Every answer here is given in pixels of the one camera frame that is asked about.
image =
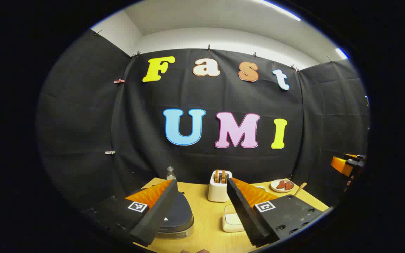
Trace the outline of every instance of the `blue letter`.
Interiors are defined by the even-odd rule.
[[[288,89],[290,88],[290,86],[288,86],[288,84],[285,83],[284,78],[287,78],[287,76],[282,73],[282,70],[276,69],[275,71],[273,71],[273,74],[275,74],[275,75],[276,75],[276,78],[278,79],[278,85],[279,85],[282,89],[288,91]]]
[[[163,111],[165,116],[165,135],[167,139],[180,146],[189,146],[197,143],[201,138],[201,128],[203,116],[206,111],[201,109],[191,109],[188,114],[192,117],[192,134],[182,136],[179,133],[179,119],[184,112],[180,109],[166,109]]]

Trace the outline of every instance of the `white wall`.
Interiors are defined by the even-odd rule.
[[[140,37],[135,52],[148,53],[178,48],[207,48],[254,54],[298,69],[318,65],[305,53],[257,34],[222,28],[183,28]]]
[[[118,11],[100,21],[91,29],[95,32],[102,30],[98,33],[99,35],[109,40],[129,56],[137,53],[135,44],[143,36],[124,10]]]

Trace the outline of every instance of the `ceiling light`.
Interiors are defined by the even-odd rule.
[[[346,54],[340,48],[336,48],[335,51],[339,54],[339,56],[342,59],[348,59],[348,56],[346,56]]]
[[[266,5],[266,6],[268,6],[268,7],[271,7],[271,8],[273,8],[273,9],[279,11],[280,13],[283,13],[283,14],[285,14],[285,15],[291,17],[292,19],[296,19],[297,21],[300,21],[300,20],[301,20],[300,18],[298,18],[297,16],[295,16],[295,15],[289,13],[288,11],[284,10],[283,8],[280,8],[280,7],[276,6],[276,5],[273,5],[272,3],[269,3],[269,2],[267,2],[267,1],[264,1],[264,0],[253,0],[253,1],[254,1],[254,2],[257,2],[257,3],[261,3],[261,4]]]

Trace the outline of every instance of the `foam letter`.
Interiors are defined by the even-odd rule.
[[[242,62],[238,66],[241,71],[238,72],[238,77],[244,81],[255,82],[259,79],[259,74],[255,70],[259,67],[255,63]]]
[[[229,147],[228,134],[234,147],[238,146],[243,136],[243,142],[240,144],[242,147],[247,149],[257,147],[256,131],[257,122],[260,119],[259,115],[254,113],[246,114],[240,126],[238,126],[231,112],[219,112],[217,118],[220,120],[220,137],[215,143],[217,148]]]
[[[165,116],[165,135],[167,139],[180,146],[189,146],[197,143],[201,138],[201,128],[203,116],[206,111],[201,109],[191,109],[188,114],[192,117],[192,134],[182,136],[179,133],[179,119],[184,112],[180,109],[166,109],[163,111]]]
[[[275,141],[271,144],[272,149],[282,149],[284,147],[284,131],[287,121],[283,118],[275,119],[276,134]]]
[[[218,63],[214,59],[199,59],[195,61],[195,64],[197,66],[193,68],[193,74],[197,76],[209,75],[209,77],[216,77],[221,73],[218,70]]]
[[[143,77],[143,82],[160,80],[159,71],[164,74],[168,69],[168,62],[172,64],[175,61],[174,56],[149,59],[148,72],[146,73],[146,77]]]
[[[285,80],[284,80],[284,78],[287,78],[287,76],[285,74],[283,74],[280,69],[276,69],[275,71],[273,71],[273,74],[275,74],[276,78],[278,79],[279,87],[281,87],[283,90],[288,91],[290,86],[288,84],[286,84]]]

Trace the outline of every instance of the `yellow letter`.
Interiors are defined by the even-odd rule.
[[[148,72],[146,73],[146,77],[143,77],[143,82],[160,80],[159,70],[162,74],[164,74],[168,69],[167,62],[172,64],[175,62],[175,60],[176,59],[174,56],[149,59]]]
[[[195,64],[198,65],[193,68],[193,74],[197,76],[206,76],[216,77],[221,72],[218,70],[218,63],[214,59],[199,59],[195,61]]]
[[[275,119],[276,135],[275,142],[271,144],[272,149],[282,149],[284,147],[284,131],[287,125],[287,121],[283,118]]]

